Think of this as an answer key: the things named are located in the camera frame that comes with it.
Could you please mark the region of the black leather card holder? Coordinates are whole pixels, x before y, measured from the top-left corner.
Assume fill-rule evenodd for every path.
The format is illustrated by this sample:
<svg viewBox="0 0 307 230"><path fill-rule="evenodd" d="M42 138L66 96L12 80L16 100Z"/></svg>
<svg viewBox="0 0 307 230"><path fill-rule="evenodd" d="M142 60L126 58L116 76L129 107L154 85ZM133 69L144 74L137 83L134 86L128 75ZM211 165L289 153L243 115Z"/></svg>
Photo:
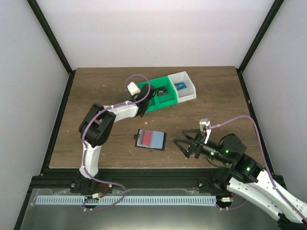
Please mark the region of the black leather card holder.
<svg viewBox="0 0 307 230"><path fill-rule="evenodd" d="M145 146L138 146L138 138L139 138L139 133L140 130L136 134L134 134L134 139L135 139L135 147L138 148L146 148L146 149L153 149L153 150L165 150L165 142L166 142L166 133L162 131L152 131L152 138L151 138L151 143L149 147Z"/></svg>

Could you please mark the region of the red striped credit card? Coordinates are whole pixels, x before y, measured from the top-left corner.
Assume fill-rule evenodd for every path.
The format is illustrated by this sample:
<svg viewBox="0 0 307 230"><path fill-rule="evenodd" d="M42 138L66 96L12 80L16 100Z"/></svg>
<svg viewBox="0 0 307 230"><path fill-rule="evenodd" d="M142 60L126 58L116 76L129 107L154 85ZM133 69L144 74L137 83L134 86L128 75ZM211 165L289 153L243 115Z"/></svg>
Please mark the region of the red striped credit card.
<svg viewBox="0 0 307 230"><path fill-rule="evenodd" d="M151 143L151 138L152 138L152 131L140 130L137 145L149 147Z"/></svg>

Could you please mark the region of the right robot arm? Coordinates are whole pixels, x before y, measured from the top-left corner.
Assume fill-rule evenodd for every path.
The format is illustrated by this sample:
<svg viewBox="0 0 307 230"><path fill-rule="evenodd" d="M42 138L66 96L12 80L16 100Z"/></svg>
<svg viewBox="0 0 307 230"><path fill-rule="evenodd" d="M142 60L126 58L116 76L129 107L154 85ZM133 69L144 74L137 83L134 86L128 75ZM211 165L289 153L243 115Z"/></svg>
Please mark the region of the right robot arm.
<svg viewBox="0 0 307 230"><path fill-rule="evenodd" d="M256 160L248 156L247 147L235 134L228 134L218 143L196 129L183 130L184 139L174 144L186 158L207 159L223 164L220 175L214 179L216 192L226 191L239 195L274 219L282 230L307 228L307 205L276 182L272 175Z"/></svg>

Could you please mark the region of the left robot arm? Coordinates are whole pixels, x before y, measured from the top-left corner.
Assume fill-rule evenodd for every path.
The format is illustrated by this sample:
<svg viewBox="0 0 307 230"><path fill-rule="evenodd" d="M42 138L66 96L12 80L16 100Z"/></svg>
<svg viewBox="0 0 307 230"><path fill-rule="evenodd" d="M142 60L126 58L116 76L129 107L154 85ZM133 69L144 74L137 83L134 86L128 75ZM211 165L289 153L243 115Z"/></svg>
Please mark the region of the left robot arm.
<svg viewBox="0 0 307 230"><path fill-rule="evenodd" d="M98 181L94 177L98 173L99 155L114 123L126 118L143 117L155 94L156 88L146 83L130 100L110 106L95 103L91 107L79 127L83 145L79 171L85 177L81 182L81 188L86 193L94 193L98 188Z"/></svg>

